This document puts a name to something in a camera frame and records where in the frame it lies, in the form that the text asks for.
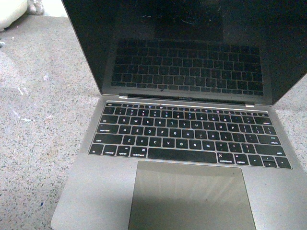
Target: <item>laptop lid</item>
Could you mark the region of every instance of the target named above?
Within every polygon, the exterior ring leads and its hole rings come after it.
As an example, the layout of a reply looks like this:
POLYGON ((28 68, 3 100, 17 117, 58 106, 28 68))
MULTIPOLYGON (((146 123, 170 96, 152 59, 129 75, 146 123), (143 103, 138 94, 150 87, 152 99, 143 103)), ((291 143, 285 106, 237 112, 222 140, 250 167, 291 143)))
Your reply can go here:
POLYGON ((63 3, 101 94, 273 105, 307 72, 307 6, 303 1, 63 3), (144 48, 140 62, 133 63, 144 48), (126 57, 129 64, 118 65, 126 57), (147 59, 151 63, 146 67, 147 59), (164 60, 170 60, 169 66, 164 60), (158 67, 155 74, 147 69, 152 65, 158 67), (183 73, 182 84, 168 85, 166 79, 174 84, 173 72, 162 73, 167 77, 161 82, 144 83, 144 75, 159 79, 163 65, 168 71, 183 73), (133 66, 137 72, 129 72, 133 66), (144 66, 142 78, 133 81, 144 66))

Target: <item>keyboard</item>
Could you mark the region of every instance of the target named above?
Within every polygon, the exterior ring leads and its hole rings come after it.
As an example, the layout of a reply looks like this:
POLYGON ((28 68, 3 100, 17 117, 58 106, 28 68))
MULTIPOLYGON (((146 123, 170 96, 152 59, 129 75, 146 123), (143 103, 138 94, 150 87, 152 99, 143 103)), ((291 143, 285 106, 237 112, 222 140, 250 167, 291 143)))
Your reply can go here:
POLYGON ((91 155, 291 169, 267 113, 113 103, 91 155))
POLYGON ((259 48, 119 40, 112 86, 263 95, 259 48))

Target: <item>speckled floor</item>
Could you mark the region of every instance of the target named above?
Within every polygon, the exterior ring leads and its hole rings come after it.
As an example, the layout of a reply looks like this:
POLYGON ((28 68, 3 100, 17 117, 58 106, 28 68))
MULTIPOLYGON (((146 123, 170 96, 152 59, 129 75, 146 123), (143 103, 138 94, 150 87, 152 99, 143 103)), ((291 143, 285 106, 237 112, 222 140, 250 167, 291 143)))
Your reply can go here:
MULTIPOLYGON (((0 230, 50 221, 99 91, 67 18, 0 33, 0 230)), ((307 77, 274 108, 307 172, 307 77)))

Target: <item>trackpad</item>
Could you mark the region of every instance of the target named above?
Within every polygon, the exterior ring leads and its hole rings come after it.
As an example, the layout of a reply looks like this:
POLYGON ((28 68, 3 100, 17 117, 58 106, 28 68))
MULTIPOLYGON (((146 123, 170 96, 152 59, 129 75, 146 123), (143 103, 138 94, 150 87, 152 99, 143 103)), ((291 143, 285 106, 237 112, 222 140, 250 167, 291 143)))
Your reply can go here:
POLYGON ((240 168, 140 161, 129 230, 255 230, 240 168))

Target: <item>laptop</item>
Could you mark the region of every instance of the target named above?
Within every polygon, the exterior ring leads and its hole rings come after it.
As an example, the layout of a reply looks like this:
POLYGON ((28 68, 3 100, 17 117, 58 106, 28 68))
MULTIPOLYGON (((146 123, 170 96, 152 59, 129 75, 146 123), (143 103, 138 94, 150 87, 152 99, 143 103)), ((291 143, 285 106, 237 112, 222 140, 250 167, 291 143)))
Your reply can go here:
POLYGON ((101 97, 53 229, 307 229, 272 107, 307 72, 302 1, 63 3, 101 97))

